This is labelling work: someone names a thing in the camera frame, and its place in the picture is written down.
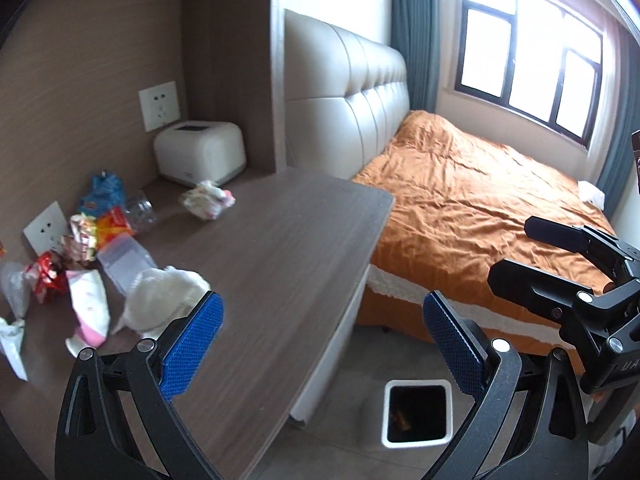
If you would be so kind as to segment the red snack wrapper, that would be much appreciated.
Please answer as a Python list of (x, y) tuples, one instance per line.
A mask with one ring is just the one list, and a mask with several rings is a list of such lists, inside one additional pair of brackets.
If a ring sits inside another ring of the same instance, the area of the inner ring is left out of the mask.
[(67, 290), (66, 275), (60, 257), (48, 250), (26, 266), (25, 278), (38, 304), (46, 304)]

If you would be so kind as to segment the clear plastic bag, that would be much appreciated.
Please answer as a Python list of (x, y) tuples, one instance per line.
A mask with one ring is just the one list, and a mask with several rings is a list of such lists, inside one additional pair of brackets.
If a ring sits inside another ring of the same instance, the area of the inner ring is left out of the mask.
[(1, 265), (1, 291), (17, 320), (22, 320), (29, 307), (30, 287), (25, 267), (18, 262)]

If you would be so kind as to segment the red white wrapper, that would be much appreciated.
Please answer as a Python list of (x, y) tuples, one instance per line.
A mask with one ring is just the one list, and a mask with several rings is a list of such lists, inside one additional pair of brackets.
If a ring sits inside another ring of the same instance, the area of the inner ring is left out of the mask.
[(70, 232), (62, 236), (63, 256), (76, 263), (90, 263), (96, 260), (98, 251), (98, 230), (96, 218), (81, 212), (68, 220)]

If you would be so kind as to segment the clear plastic bottle orange label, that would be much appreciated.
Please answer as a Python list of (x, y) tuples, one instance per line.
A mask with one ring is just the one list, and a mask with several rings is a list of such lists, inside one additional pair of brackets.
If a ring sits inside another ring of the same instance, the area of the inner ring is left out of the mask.
[(103, 248), (120, 234), (136, 236), (149, 232), (155, 223), (155, 210), (148, 196), (142, 191), (135, 192), (122, 206), (114, 206), (96, 219), (96, 248)]

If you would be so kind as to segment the white pillow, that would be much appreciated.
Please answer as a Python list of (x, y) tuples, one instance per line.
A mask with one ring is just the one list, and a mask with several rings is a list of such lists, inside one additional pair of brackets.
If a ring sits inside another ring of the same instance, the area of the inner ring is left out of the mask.
[(589, 181), (580, 180), (578, 184), (578, 197), (584, 202), (597, 207), (600, 211), (604, 211), (605, 192)]

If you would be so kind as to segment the teal curtain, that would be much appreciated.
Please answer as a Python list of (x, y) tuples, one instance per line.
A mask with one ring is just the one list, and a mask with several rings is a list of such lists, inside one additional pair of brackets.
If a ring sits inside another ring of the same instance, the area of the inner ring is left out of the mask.
[(413, 110), (434, 113), (439, 84), (439, 0), (392, 0), (390, 45), (406, 61)]
[(620, 32), (620, 92), (608, 154), (597, 180), (605, 194), (604, 214), (611, 219), (634, 169), (631, 136), (639, 130), (639, 44), (626, 28)]

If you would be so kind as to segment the white panda print bag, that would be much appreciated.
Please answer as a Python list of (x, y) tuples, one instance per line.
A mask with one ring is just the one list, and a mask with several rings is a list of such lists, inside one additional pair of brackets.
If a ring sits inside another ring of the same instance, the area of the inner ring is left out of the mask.
[(1, 352), (6, 356), (16, 377), (23, 382), (27, 382), (28, 376), (21, 357), (24, 335), (24, 320), (16, 320), (13, 323), (8, 323), (4, 318), (0, 318)]

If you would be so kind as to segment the white crumpled cloth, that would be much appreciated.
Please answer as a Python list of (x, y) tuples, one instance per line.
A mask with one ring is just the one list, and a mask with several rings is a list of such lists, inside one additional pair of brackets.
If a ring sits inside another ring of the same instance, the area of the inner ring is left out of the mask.
[(157, 339), (173, 320), (189, 315), (211, 289), (209, 282), (194, 271), (173, 266), (144, 270), (128, 290), (112, 333), (128, 328), (142, 338)]

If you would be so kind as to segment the clear plastic container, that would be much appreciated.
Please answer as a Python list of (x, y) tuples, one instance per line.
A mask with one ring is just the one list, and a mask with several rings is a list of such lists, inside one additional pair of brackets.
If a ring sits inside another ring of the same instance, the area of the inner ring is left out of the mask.
[(127, 233), (117, 235), (103, 246), (96, 258), (122, 296), (128, 294), (141, 272), (156, 268), (149, 252)]

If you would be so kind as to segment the white desk drawer cabinet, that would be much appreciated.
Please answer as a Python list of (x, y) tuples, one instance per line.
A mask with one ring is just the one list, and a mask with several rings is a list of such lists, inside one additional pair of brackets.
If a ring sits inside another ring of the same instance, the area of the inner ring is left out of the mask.
[(352, 336), (369, 271), (370, 266), (367, 266), (318, 364), (288, 413), (288, 417), (298, 426), (307, 426), (311, 422), (326, 390), (331, 385), (349, 338)]

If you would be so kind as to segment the black framed window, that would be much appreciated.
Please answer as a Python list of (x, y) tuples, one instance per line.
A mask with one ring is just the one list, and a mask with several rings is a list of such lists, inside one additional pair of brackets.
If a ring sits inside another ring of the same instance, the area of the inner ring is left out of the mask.
[(462, 0), (454, 88), (586, 148), (602, 86), (602, 34), (553, 0)]

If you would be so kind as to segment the blue snack bag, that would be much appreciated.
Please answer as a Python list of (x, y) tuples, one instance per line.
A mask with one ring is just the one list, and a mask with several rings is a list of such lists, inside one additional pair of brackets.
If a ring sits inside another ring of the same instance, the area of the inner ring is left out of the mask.
[(116, 174), (102, 171), (91, 178), (90, 191), (79, 200), (78, 211), (99, 218), (114, 207), (124, 208), (125, 203), (122, 179)]

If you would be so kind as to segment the small crumpled paper ball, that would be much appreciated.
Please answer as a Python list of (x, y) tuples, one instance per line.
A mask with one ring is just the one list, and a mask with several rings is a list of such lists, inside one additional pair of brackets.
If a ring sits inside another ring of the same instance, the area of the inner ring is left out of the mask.
[(213, 221), (235, 204), (235, 198), (229, 190), (218, 188), (215, 182), (205, 180), (183, 193), (179, 202), (196, 218)]

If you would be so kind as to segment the cream padded headboard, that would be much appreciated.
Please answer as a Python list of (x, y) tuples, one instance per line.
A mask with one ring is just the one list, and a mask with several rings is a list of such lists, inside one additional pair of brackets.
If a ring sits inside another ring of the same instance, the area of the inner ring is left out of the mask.
[(284, 79), (286, 159), (298, 169), (355, 177), (410, 110), (400, 52), (290, 10)]

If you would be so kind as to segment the upper white wall socket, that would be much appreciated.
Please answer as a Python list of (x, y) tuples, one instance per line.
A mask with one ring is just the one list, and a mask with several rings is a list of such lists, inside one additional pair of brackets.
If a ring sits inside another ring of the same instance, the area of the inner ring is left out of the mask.
[(162, 128), (180, 119), (175, 81), (140, 90), (139, 100), (146, 132)]

